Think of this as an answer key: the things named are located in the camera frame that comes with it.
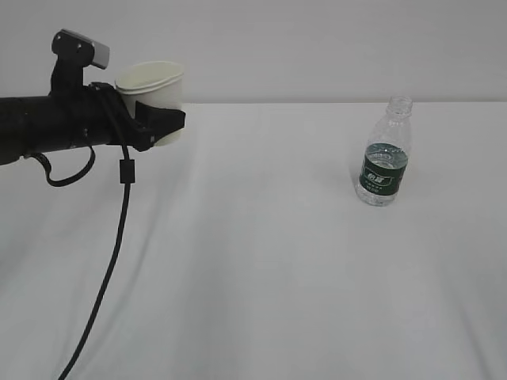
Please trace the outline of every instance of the paper cup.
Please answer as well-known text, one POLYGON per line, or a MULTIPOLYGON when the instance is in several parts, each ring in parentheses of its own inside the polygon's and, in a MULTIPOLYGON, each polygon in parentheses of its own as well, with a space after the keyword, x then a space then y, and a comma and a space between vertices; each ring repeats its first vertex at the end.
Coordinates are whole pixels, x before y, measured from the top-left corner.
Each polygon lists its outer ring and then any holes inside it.
MULTIPOLYGON (((115 80, 131 117, 137 101, 156 108, 181 109, 183 66, 173 62, 146 62, 128 68, 115 80)), ((167 145, 180 137, 181 130, 171 133, 155 145, 167 145)))

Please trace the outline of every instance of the plastic water bottle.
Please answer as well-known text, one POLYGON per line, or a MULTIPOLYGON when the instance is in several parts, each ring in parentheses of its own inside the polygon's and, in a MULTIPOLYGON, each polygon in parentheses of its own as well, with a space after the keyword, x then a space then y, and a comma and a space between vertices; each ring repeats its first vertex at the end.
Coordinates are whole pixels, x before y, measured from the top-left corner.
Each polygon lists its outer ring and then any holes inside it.
POLYGON ((365 203, 387 206, 395 200, 410 154, 411 115, 409 97, 392 97, 385 117, 373 129, 356 187, 365 203))

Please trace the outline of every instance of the black cable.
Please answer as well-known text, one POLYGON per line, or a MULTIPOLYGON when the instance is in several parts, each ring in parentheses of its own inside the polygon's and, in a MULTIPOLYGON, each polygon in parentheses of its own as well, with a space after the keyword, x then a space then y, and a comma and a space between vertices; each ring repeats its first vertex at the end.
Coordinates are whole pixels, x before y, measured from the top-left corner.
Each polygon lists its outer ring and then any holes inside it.
POLYGON ((114 270, 116 261, 118 260, 118 255, 120 253, 121 241, 125 229, 125 221, 127 220, 127 210, 128 210, 128 201, 130 199, 130 190, 131 185, 134 182, 134 165, 133 165, 134 161, 130 159, 130 156, 128 154, 128 148, 125 143, 123 134, 121 133, 120 125, 116 122, 114 115, 111 113, 107 100, 102 97, 100 89, 98 88, 96 89, 97 96, 102 104, 102 107, 116 130, 116 134, 118 135, 118 139, 120 140, 121 144, 121 149, 123 151, 124 160, 120 161, 120 178, 122 179, 121 182, 124 183, 124 199, 121 204, 120 222, 118 224, 118 232, 116 233, 116 243, 114 245, 114 250, 112 251, 112 256, 111 260, 109 261, 108 269, 105 273, 104 279, 102 280, 101 288, 98 291, 97 298, 95 299, 95 303, 93 304, 93 309, 90 313, 88 321, 86 322, 86 327, 85 330, 83 331, 83 334, 81 335, 81 339, 78 342, 78 346, 76 347, 74 354, 72 354, 71 360, 69 360, 69 363, 62 371, 62 374, 58 377, 58 380, 64 380, 65 378, 67 378, 68 374, 72 371, 72 368, 74 367, 74 365, 78 361, 79 356, 81 355, 82 349, 85 347, 85 343, 88 340, 88 336, 90 335, 90 332, 92 330, 93 323, 97 319, 102 299, 104 298, 105 291, 107 290, 109 280, 111 279, 112 276, 112 271, 114 270))
POLYGON ((86 163, 85 167, 79 170, 74 176, 70 176, 63 180, 53 180, 51 179, 51 171, 53 170, 50 161, 48 158, 42 153, 34 153, 30 154, 28 157, 35 158, 44 168, 44 172, 46 172, 46 181, 55 188, 62 188, 63 186, 68 186, 69 184, 73 184, 81 180, 88 172, 92 169, 93 164, 95 163, 95 151, 90 143, 86 140, 88 147, 90 149, 90 159, 86 163))
POLYGON ((118 259, 118 254, 120 253, 121 240, 124 233, 125 221, 127 219, 127 209, 128 209, 128 200, 130 197, 130 188, 131 184, 125 184, 124 187, 124 200, 121 205, 121 214, 120 214, 120 223, 118 225, 118 232, 116 234, 116 243, 114 246, 114 250, 112 251, 111 260, 109 261, 108 269, 105 273, 104 279, 102 280, 102 285, 97 294, 97 299, 95 300, 95 304, 93 305, 92 312, 90 317, 88 318, 88 322, 86 323, 85 330, 79 340, 78 346, 76 347, 74 354, 72 354, 71 360, 63 370, 62 374, 58 377, 58 380, 64 380, 67 378, 68 374, 71 372, 72 367, 76 364, 79 355, 81 354, 82 349, 85 347, 86 340, 88 339, 88 335, 90 334, 93 323, 98 315, 98 310, 101 307, 102 299, 104 298, 105 291, 109 285, 109 280, 111 279, 112 271, 116 265, 116 260, 118 259))

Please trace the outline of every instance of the white wall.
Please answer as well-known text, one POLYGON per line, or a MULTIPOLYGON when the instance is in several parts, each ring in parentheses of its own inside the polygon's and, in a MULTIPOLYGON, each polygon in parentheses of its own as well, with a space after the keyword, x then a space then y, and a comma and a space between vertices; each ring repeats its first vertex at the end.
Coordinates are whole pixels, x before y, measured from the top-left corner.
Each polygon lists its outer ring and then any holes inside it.
POLYGON ((2 0, 0 96, 48 90, 60 28, 112 49, 111 81, 186 66, 187 101, 507 100, 506 0, 2 0))

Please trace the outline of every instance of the white table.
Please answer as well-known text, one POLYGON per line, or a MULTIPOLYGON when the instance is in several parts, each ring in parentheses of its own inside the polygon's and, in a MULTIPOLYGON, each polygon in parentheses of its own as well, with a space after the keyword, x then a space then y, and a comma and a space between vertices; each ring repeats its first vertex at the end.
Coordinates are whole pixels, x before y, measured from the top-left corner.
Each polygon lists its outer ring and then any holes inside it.
MULTIPOLYGON (((416 104, 397 201, 353 190, 385 104, 192 104, 134 153, 124 246, 73 379, 505 380, 506 103, 416 104)), ((120 213, 120 149, 69 188, 0 167, 0 378, 54 379, 120 213)), ((86 151, 53 154, 55 176, 86 151)))

